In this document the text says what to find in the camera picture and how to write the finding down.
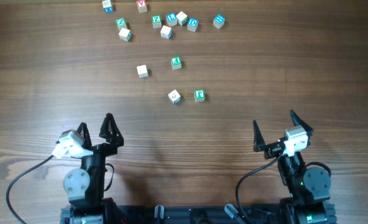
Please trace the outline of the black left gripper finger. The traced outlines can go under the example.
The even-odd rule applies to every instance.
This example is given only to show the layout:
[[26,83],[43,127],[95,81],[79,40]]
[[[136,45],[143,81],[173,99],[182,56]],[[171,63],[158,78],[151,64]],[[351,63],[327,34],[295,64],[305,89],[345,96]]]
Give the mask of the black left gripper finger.
[[114,116],[111,113],[107,113],[104,121],[100,127],[99,137],[106,140],[106,142],[123,146],[124,138],[115,122]]
[[91,148],[92,143],[91,143],[90,133],[87,128],[87,124],[82,122],[76,131],[84,138],[82,148]]

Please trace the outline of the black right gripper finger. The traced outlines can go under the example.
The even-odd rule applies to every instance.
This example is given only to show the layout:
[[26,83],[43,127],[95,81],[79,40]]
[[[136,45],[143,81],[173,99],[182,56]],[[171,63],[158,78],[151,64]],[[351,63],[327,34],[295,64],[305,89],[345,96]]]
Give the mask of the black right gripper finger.
[[260,152],[264,151],[266,148],[264,138],[260,131],[259,125],[257,124],[256,120],[253,120],[253,128],[254,128],[254,151]]
[[294,126],[302,126],[308,136],[313,135],[313,128],[303,121],[293,110],[290,110],[290,117]]

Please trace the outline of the plain block red side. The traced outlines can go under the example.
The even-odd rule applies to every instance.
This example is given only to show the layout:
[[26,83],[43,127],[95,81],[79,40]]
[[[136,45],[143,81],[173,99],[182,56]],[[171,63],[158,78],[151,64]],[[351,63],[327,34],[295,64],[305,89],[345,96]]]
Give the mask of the plain block red side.
[[148,69],[146,65],[139,65],[137,66],[137,73],[140,78],[148,77]]

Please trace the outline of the plain block blue Z side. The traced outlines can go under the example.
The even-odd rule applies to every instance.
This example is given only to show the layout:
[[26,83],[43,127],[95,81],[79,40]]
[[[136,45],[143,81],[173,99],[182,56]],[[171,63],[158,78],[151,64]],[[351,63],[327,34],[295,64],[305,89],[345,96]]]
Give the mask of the plain block blue Z side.
[[168,98],[173,104],[177,104],[181,100],[182,96],[179,94],[179,92],[173,90],[168,94]]

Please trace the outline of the block with green J top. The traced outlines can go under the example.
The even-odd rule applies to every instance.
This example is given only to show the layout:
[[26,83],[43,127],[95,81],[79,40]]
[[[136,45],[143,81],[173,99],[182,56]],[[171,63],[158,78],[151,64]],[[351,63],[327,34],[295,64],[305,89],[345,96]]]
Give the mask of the block with green J top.
[[195,101],[201,102],[204,101],[206,98],[205,91],[204,90],[195,90],[194,91]]

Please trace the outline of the block with green E top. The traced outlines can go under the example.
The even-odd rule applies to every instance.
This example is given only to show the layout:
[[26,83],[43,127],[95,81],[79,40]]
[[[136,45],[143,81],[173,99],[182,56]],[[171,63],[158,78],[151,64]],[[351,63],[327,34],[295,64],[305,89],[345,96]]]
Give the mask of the block with green E top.
[[182,60],[181,60],[180,57],[172,57],[170,59],[170,62],[171,62],[172,68],[174,70],[179,69],[179,68],[182,67]]

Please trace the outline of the block with blue D top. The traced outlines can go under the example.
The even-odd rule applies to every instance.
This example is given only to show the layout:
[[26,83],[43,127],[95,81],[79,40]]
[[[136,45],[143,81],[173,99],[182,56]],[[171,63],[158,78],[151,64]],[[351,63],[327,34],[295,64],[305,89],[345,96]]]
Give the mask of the block with blue D top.
[[187,22],[187,29],[195,32],[197,30],[198,27],[198,19],[195,18],[189,18],[188,22]]

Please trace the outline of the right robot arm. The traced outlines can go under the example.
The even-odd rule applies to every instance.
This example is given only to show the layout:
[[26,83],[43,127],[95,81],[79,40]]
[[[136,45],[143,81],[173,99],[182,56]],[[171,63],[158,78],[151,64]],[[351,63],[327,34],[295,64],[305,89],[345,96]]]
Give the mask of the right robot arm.
[[266,144],[257,121],[253,121],[254,151],[277,164],[290,196],[280,200],[277,223],[328,223],[326,201],[330,199],[331,170],[320,162],[306,163],[301,151],[310,146],[313,128],[293,110],[293,127],[284,131],[277,142]]

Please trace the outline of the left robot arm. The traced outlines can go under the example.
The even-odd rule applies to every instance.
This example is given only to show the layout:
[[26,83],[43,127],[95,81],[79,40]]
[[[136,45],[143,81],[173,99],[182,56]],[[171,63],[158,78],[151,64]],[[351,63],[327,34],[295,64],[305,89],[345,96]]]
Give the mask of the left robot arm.
[[106,140],[102,144],[92,145],[86,123],[81,123],[73,134],[79,137],[74,142],[82,150],[73,157],[81,160],[81,166],[69,171],[63,180],[70,206],[61,209],[60,223],[127,223],[114,200],[104,198],[104,192],[112,184],[104,184],[105,173],[107,166],[113,166],[106,163],[106,158],[116,155],[117,149],[124,145],[113,115],[107,113],[101,125],[99,137]]

